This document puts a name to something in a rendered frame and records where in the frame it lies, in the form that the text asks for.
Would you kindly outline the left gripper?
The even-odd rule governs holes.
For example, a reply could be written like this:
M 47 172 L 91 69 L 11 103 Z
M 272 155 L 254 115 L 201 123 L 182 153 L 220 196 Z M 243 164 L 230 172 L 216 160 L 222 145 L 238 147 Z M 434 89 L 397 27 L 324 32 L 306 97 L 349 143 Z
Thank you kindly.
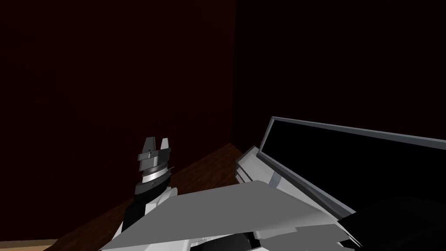
M 138 161 L 140 162 L 139 171 L 151 169 L 153 167 L 163 165 L 169 161 L 171 148 L 169 148 L 168 138 L 163 138 L 160 150 L 155 150 L 155 137 L 147 137 L 143 146 L 143 152 L 147 153 L 138 155 Z

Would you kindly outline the pale grey appliance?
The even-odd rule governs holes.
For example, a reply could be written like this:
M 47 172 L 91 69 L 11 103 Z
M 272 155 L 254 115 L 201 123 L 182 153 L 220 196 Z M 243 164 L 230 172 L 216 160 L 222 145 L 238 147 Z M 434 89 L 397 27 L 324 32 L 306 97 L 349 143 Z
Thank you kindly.
M 320 209 L 322 212 L 339 220 L 334 214 L 324 209 L 314 199 L 304 194 L 300 189 L 293 185 L 290 181 L 277 174 L 270 166 L 257 157 L 259 149 L 252 146 L 236 161 L 236 177 L 239 182 L 263 181 L 270 186 L 279 189 L 313 207 Z

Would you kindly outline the black appliance door grey frame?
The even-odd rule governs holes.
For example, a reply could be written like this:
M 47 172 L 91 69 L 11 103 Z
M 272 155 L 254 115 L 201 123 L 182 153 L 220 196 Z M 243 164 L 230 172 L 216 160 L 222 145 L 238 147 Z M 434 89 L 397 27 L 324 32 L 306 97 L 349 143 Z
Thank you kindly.
M 391 197 L 446 205 L 446 141 L 273 117 L 259 155 L 350 212 Z

